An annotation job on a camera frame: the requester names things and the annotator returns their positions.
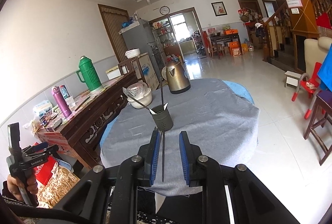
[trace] clock face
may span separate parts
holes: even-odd
[[[169,8],[168,8],[167,6],[163,6],[163,7],[161,7],[161,8],[160,8],[160,13],[161,13],[162,15],[167,15],[167,14],[169,14]]]

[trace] small white stool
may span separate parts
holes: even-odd
[[[292,72],[292,71],[287,71],[285,72],[286,75],[286,83],[285,83],[285,87],[287,87],[287,84],[293,85],[293,86],[298,86],[298,80],[301,77],[301,74],[296,73],[296,72]]]

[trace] green vacuum flask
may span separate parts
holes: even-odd
[[[78,65],[79,71],[77,71],[78,78],[82,83],[86,83],[90,91],[96,90],[102,87],[102,83],[98,77],[95,67],[92,64],[92,60],[86,56],[81,57],[80,64]]]

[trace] purple water bottle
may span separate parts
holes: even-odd
[[[58,86],[52,87],[52,95],[64,117],[67,118],[68,116],[70,116],[71,110],[69,109],[67,102],[64,100],[64,97],[62,96],[60,88]]]

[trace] dark gray cup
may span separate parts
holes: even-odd
[[[157,105],[151,108],[151,110],[156,113],[156,115],[153,115],[150,112],[158,130],[168,131],[173,127],[173,121],[167,107],[166,110],[164,110],[164,107],[162,105]]]

